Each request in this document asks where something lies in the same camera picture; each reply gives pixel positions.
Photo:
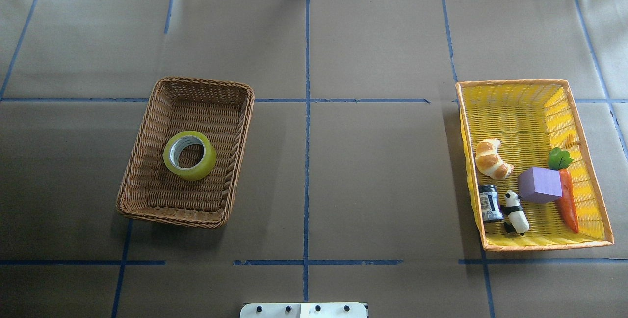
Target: roll of tape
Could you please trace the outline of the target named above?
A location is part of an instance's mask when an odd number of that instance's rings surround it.
[[[179,166],[179,156],[184,148],[191,145],[203,146],[203,157],[194,166],[182,168]],[[216,166],[216,149],[213,148],[213,145],[207,140],[205,135],[193,130],[187,130],[168,140],[166,148],[163,150],[163,162],[168,167],[168,170],[182,179],[199,180],[206,177]]]

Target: croissant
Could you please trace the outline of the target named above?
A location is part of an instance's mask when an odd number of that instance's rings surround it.
[[[492,179],[502,180],[511,175],[514,166],[507,164],[497,153],[501,141],[491,137],[478,143],[475,150],[475,164],[477,169]]]

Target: panda toy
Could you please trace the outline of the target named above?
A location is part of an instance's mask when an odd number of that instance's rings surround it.
[[[525,217],[523,208],[521,207],[521,198],[514,192],[509,190],[504,198],[506,200],[506,206],[500,206],[500,209],[504,216],[508,217],[508,222],[504,223],[504,228],[508,233],[516,232],[521,236],[525,235],[525,232],[530,229],[530,224]]]

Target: green leaf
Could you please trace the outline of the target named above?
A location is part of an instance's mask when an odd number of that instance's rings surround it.
[[[569,167],[574,161],[569,155],[567,150],[561,150],[560,148],[553,148],[549,152],[548,167],[552,170],[563,170]]]

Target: black can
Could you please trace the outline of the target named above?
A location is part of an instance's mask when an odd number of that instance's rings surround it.
[[[480,205],[482,206],[482,221],[484,223],[498,222],[504,220],[501,210],[499,210],[499,196],[497,187],[494,184],[480,186]]]

